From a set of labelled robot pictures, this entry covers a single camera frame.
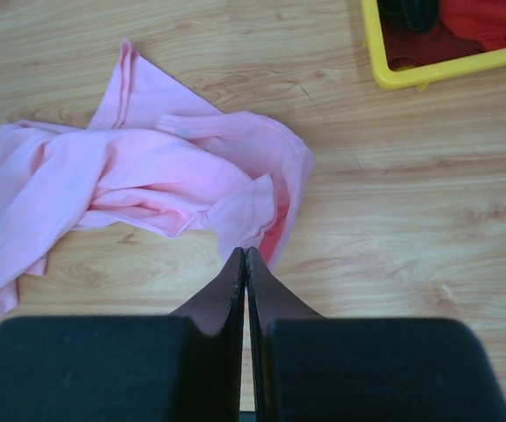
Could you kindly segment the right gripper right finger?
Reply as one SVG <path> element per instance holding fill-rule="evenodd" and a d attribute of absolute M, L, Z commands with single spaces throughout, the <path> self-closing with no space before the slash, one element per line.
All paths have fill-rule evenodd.
<path fill-rule="evenodd" d="M 506 421 L 487 353 L 460 321 L 330 318 L 246 255 L 260 421 Z"/>

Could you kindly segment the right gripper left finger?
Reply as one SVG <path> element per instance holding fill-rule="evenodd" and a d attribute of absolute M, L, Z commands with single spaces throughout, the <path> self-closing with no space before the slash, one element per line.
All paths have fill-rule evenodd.
<path fill-rule="evenodd" d="M 236 421 L 246 256 L 167 315 L 0 323 L 0 421 Z"/>

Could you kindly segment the pink t shirt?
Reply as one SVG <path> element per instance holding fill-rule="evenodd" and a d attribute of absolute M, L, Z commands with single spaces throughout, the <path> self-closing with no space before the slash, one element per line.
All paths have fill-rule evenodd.
<path fill-rule="evenodd" d="M 314 164 L 283 124 L 221 112 L 125 41 L 87 127 L 0 126 L 0 317 L 72 230 L 210 230 L 222 256 L 256 247 L 275 266 Z"/>

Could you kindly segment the yellow plastic bin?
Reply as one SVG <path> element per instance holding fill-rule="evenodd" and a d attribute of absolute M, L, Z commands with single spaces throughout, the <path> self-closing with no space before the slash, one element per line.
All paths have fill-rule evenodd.
<path fill-rule="evenodd" d="M 363 0 L 361 5 L 363 46 L 369 53 L 374 80 L 385 91 L 416 87 L 419 92 L 423 92 L 430 84 L 438 81 L 506 67 L 506 48 L 503 48 L 427 66 L 391 70 L 386 60 L 378 2 Z"/>

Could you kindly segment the black t shirt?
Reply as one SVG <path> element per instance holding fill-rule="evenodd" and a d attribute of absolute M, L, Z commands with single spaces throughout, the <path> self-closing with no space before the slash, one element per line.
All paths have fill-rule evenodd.
<path fill-rule="evenodd" d="M 378 0 L 380 17 L 393 27 L 427 33 L 438 22 L 439 0 Z"/>

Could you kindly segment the red t shirt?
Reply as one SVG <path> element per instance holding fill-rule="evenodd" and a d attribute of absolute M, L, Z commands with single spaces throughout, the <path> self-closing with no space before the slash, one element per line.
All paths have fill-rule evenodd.
<path fill-rule="evenodd" d="M 381 17 L 390 69 L 407 69 L 506 48 L 506 0 L 442 0 L 427 33 L 388 25 Z"/>

